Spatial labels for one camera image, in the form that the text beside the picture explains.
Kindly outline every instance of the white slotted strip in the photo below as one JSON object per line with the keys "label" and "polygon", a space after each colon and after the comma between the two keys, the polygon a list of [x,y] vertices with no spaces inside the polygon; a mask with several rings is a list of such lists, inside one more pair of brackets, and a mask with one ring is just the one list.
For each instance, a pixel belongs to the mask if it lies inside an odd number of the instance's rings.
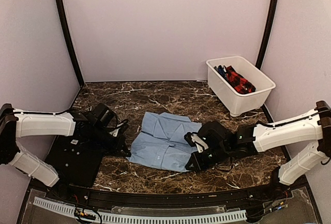
{"label": "white slotted strip", "polygon": [[[74,217],[75,206],[73,204],[63,204],[54,202],[49,199],[35,197],[33,203],[35,206],[44,208],[46,210],[68,216]],[[94,215],[90,210],[85,210],[87,214]],[[118,215],[105,212],[98,212],[101,215],[102,223],[109,224],[219,224],[231,223],[235,221],[246,220],[246,210],[234,211],[222,214],[200,215],[200,216],[185,216],[185,217],[148,217],[148,216],[129,216]]]}

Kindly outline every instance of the clothes in bin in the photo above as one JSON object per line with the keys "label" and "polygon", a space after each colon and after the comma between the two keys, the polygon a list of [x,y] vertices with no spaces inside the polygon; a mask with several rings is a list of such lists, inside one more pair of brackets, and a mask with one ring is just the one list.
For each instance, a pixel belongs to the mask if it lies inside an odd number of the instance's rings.
{"label": "clothes in bin", "polygon": [[127,159],[151,168],[187,172],[185,165],[197,148],[191,147],[184,135],[197,132],[201,126],[186,116],[146,112],[141,133],[132,143],[131,157]]}
{"label": "clothes in bin", "polygon": [[240,94],[249,94],[255,92],[255,86],[245,79],[242,75],[237,73],[230,65],[215,66],[215,70]]}

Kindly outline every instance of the black vertical pole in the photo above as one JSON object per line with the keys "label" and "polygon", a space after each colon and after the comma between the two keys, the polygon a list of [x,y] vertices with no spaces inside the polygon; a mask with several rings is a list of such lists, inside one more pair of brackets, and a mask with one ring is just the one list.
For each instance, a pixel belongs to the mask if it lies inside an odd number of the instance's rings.
{"label": "black vertical pole", "polygon": [[258,69],[261,69],[263,59],[265,52],[267,50],[268,42],[269,42],[269,37],[271,34],[271,29],[273,27],[273,22],[274,22],[274,17],[275,17],[275,12],[276,12],[276,6],[277,6],[277,0],[270,0],[270,6],[269,6],[269,12],[268,12],[268,17],[267,17],[267,22],[265,24],[265,29],[264,29],[264,34],[262,38],[262,43],[258,55],[257,62],[255,66]]}
{"label": "black vertical pole", "polygon": [[76,74],[77,80],[79,82],[79,85],[82,87],[84,85],[84,79],[83,79],[81,69],[79,68],[76,54],[74,52],[74,48],[73,48],[73,44],[72,44],[72,40],[71,40],[71,36],[70,36],[70,31],[69,31],[69,26],[68,26],[68,22],[67,22],[67,18],[66,18],[66,13],[64,11],[63,0],[56,0],[56,5],[57,5],[58,16],[60,18],[60,22],[61,22],[61,26],[62,26],[63,35],[66,40],[67,49],[68,49],[69,56],[71,59],[71,63],[72,63],[74,72]]}

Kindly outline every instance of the gray floor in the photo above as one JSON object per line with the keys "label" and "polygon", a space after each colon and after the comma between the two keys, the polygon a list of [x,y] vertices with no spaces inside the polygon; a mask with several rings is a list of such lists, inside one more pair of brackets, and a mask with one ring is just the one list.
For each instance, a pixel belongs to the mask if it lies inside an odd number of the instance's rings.
{"label": "gray floor", "polygon": [[[311,201],[309,199],[306,188],[301,188],[292,191],[293,197],[287,200],[288,207],[278,212],[270,213],[263,217],[259,224],[304,224],[304,223],[318,223],[313,211]],[[43,208],[34,206],[34,197],[42,197],[43,193],[37,190],[33,190],[30,194],[30,198],[27,202],[26,210],[24,213],[23,224],[76,224],[76,220],[70,217],[65,217],[57,213],[45,210]],[[114,214],[124,215],[139,215],[139,213],[145,213],[149,216],[183,216],[183,213],[189,213],[189,215],[203,215],[222,213],[224,207],[207,207],[207,208],[195,208],[191,210],[146,210],[138,208],[125,208],[115,207],[112,211]],[[232,222],[234,224],[244,224],[246,221]]]}

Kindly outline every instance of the light blue folded shirt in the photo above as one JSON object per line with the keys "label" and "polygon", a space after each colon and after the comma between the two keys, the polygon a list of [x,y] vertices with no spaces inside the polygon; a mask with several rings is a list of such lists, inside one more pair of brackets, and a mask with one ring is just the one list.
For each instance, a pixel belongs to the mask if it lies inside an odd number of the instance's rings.
{"label": "light blue folded shirt", "polygon": [[191,147],[184,135],[198,132],[201,126],[186,116],[146,112],[128,160],[151,168],[187,172],[185,165],[197,148]]}

